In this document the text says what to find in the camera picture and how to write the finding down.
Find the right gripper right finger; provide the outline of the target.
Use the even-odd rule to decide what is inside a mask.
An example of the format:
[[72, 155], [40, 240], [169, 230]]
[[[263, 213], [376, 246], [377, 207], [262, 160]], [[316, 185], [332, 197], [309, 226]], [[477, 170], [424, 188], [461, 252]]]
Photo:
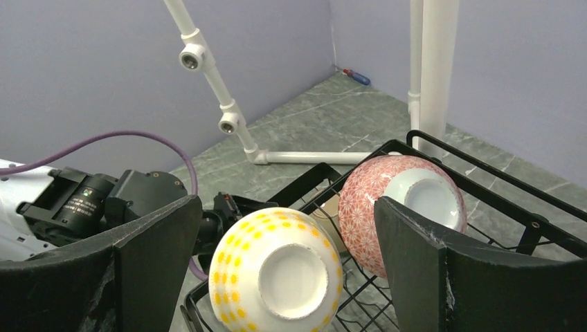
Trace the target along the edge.
[[401, 331], [586, 330], [585, 260], [519, 254], [384, 208], [378, 235]]

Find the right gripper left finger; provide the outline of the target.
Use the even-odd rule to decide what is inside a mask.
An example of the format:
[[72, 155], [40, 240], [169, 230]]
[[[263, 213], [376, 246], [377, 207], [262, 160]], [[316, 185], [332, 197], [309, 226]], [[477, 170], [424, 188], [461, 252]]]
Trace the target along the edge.
[[25, 261], [1, 263], [2, 331], [168, 331], [202, 204], [155, 212]]

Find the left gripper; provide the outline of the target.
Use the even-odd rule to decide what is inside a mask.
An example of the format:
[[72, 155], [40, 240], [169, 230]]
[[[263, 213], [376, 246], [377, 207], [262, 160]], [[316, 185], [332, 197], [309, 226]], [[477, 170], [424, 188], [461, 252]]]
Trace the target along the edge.
[[243, 196], [218, 192], [213, 199], [213, 208], [204, 210], [197, 235], [197, 255], [214, 253], [222, 237], [244, 216], [278, 206], [272, 201], [256, 201]]

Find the blue yellow patterned bowl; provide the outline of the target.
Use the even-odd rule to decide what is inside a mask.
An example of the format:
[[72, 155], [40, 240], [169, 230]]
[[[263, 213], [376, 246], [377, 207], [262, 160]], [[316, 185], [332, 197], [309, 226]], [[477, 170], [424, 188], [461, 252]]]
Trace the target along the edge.
[[209, 270], [215, 317], [229, 331], [325, 331], [343, 288], [341, 257], [310, 216], [264, 208], [233, 225]]

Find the red patterned bowl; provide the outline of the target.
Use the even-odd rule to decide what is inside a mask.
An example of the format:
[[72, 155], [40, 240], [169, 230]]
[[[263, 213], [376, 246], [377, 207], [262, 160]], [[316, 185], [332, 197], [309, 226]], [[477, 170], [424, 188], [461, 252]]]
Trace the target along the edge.
[[361, 267], [383, 279], [388, 240], [378, 235], [379, 203], [392, 220], [426, 219], [457, 232], [467, 229], [460, 189], [446, 171], [424, 158], [368, 159], [350, 172], [339, 194], [340, 233], [347, 250]]

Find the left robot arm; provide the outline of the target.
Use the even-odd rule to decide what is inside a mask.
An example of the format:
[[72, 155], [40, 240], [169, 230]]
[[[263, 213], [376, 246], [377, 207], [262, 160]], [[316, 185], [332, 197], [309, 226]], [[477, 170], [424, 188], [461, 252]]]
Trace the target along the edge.
[[[87, 239], [155, 212], [187, 195], [176, 176], [128, 169], [118, 177], [70, 167], [42, 166], [1, 177], [1, 263], [12, 264]], [[166, 234], [152, 235], [134, 251], [134, 261], [186, 264], [191, 255], [211, 255], [239, 219], [267, 203], [220, 192], [214, 205], [189, 219], [199, 234], [186, 243]]]

